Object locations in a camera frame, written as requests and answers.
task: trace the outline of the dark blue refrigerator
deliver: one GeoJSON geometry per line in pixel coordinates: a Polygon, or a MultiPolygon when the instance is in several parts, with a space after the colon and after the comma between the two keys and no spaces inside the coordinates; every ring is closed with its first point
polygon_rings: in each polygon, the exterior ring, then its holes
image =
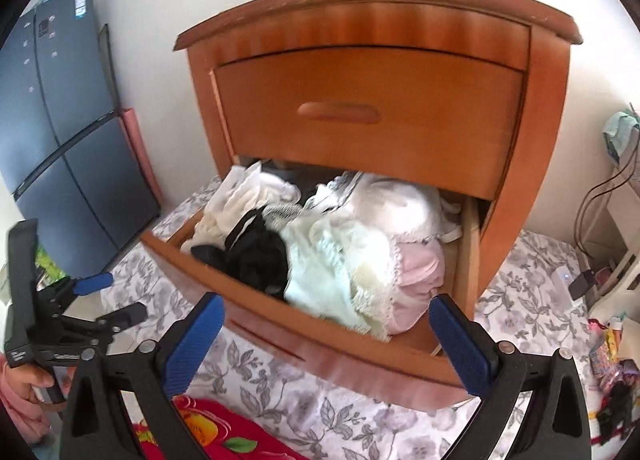
{"type": "Polygon", "coordinates": [[[94,0],[37,6],[0,50],[0,173],[75,277],[104,270],[159,214],[105,66],[94,0]]]}

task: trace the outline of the drawer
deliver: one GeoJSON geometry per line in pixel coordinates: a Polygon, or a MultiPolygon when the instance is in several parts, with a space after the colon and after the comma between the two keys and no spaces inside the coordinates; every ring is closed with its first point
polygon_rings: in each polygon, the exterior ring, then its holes
{"type": "MultiPolygon", "coordinates": [[[[151,232],[143,234],[142,242],[187,299],[196,302],[205,291],[220,294],[229,329],[307,372],[386,402],[433,411],[467,398],[447,358],[435,356],[439,346],[428,315],[388,343],[307,315],[181,253],[181,244],[201,217],[199,213],[191,218],[167,242],[151,232]]],[[[441,291],[472,318],[479,295],[474,199],[463,200],[461,217],[463,236],[444,245],[446,276],[441,291]]]]}
{"type": "Polygon", "coordinates": [[[233,154],[361,170],[493,200],[523,73],[428,50],[342,47],[214,71],[233,154]]]}

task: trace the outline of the gray floral pattern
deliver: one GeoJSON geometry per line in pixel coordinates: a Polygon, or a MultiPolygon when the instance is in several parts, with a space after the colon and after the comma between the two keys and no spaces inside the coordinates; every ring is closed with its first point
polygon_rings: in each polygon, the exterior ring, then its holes
{"type": "MultiPolygon", "coordinates": [[[[156,236],[170,237],[219,185],[220,180],[213,180],[187,199],[158,224],[156,236]]],[[[475,319],[496,341],[510,340],[524,352],[572,349],[587,390],[593,379],[586,307],[570,313],[554,310],[549,274],[559,265],[578,273],[571,246],[523,231],[478,300],[475,319]]],[[[127,331],[137,342],[159,339],[191,309],[141,245],[114,268],[113,275],[114,286],[102,291],[105,309],[136,301],[147,306],[147,321],[127,331]]],[[[479,404],[472,398],[430,414],[385,404],[284,363],[227,328],[209,350],[188,393],[221,402],[313,460],[439,459],[479,404]]],[[[492,458],[508,453],[528,403],[529,395],[521,394],[492,458]]]]}

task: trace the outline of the wooden drawer front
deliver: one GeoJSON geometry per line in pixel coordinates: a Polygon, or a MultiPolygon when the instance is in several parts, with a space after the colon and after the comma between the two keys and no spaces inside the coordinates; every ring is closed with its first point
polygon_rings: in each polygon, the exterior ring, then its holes
{"type": "Polygon", "coordinates": [[[422,48],[526,70],[529,27],[490,15],[410,3],[348,3],[286,11],[205,41],[216,66],[321,46],[422,48]]]}
{"type": "MultiPolygon", "coordinates": [[[[436,411],[466,400],[460,386],[417,379],[318,345],[225,300],[225,326],[287,363],[349,390],[418,411],[436,411]]],[[[430,358],[434,363],[446,358],[430,358]]]]}
{"type": "Polygon", "coordinates": [[[375,172],[492,200],[522,74],[439,52],[324,48],[215,71],[235,154],[375,172]]]}

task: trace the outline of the teal cloth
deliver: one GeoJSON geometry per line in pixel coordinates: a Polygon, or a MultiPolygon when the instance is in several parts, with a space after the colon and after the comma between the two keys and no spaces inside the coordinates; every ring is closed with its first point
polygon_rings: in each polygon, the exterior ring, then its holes
{"type": "Polygon", "coordinates": [[[618,157],[620,157],[629,144],[631,130],[638,125],[636,117],[627,111],[619,111],[607,120],[602,132],[609,137],[618,157]]]}

